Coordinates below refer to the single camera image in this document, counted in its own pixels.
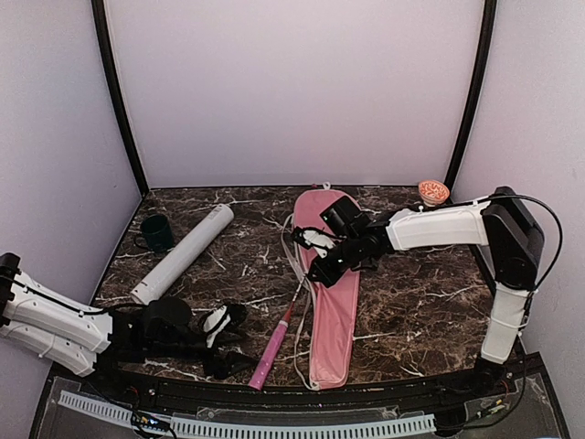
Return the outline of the pink badminton racket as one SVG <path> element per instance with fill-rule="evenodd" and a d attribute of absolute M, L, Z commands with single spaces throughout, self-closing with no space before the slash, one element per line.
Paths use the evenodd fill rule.
<path fill-rule="evenodd" d="M 282 342 L 287 334 L 288 327 L 291 321 L 293 308 L 298 298 L 301 289 L 303 288 L 303 284 L 305 282 L 306 276 L 303 275 L 301 280 L 296 287 L 292 300 L 289 306 L 286 309 L 286 312 L 278 322 L 277 326 L 274 328 L 271 337 L 261 355 L 261 359 L 259 360 L 256 369 L 254 370 L 252 377 L 248 383 L 248 386 L 255 391 L 261 391 L 273 366 L 274 360 L 276 359 L 279 350 L 281 348 Z"/>

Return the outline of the pink racket cover bag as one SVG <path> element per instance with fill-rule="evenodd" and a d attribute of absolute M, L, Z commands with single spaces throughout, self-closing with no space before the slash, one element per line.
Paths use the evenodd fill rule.
<path fill-rule="evenodd" d="M 329 232 L 320 213 L 345 194 L 328 183 L 306 190 L 296 199 L 292 213 L 284 220 L 282 248 L 298 279 L 308 273 L 317 252 L 298 244 L 289 247 L 285 234 L 294 227 L 315 227 Z M 330 390 L 346 384 L 354 344 L 359 284 L 360 274 L 348 271 L 329 288 L 310 282 L 303 285 L 303 293 L 307 296 L 304 310 L 313 312 L 308 373 L 304 374 L 297 364 L 293 366 L 310 391 Z"/>

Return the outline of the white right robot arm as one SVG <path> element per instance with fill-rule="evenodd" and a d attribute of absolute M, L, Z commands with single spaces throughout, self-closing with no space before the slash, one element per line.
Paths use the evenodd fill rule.
<path fill-rule="evenodd" d="M 349 271 L 376 266 L 396 252 L 449 245 L 486 246 L 494 266 L 495 299 L 478 362 L 466 378 L 476 397 L 488 395 L 502 380 L 503 366 L 519 332 L 527 325 L 531 303 L 548 276 L 539 270 L 544 231 L 525 204 L 530 198 L 498 187 L 484 198 L 448 206 L 386 211 L 371 219 L 348 196 L 325 209 L 326 228 L 295 228 L 294 240 L 316 257 L 308 278 L 325 287 Z"/>

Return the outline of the white shuttlecock tube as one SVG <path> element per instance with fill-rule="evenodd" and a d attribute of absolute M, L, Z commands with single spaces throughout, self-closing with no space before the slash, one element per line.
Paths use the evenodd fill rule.
<path fill-rule="evenodd" d="M 218 204 L 130 292 L 135 303 L 148 305 L 160 299 L 180 275 L 233 221 L 234 213 Z"/>

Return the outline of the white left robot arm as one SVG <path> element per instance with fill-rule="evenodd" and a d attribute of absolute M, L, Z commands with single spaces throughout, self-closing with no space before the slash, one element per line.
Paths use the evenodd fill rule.
<path fill-rule="evenodd" d="M 241 304 L 227 303 L 191 327 L 189 305 L 164 297 L 148 305 L 122 303 L 106 308 L 83 305 L 34 281 L 19 268 L 12 252 L 1 256 L 1 335 L 22 343 L 42 359 L 74 374 L 93 373 L 94 385 L 110 399 L 129 390 L 118 363 L 142 364 L 170 358 L 202 364 L 205 373 L 224 380 L 258 361 L 220 348 L 243 340 L 239 326 L 247 317 Z"/>

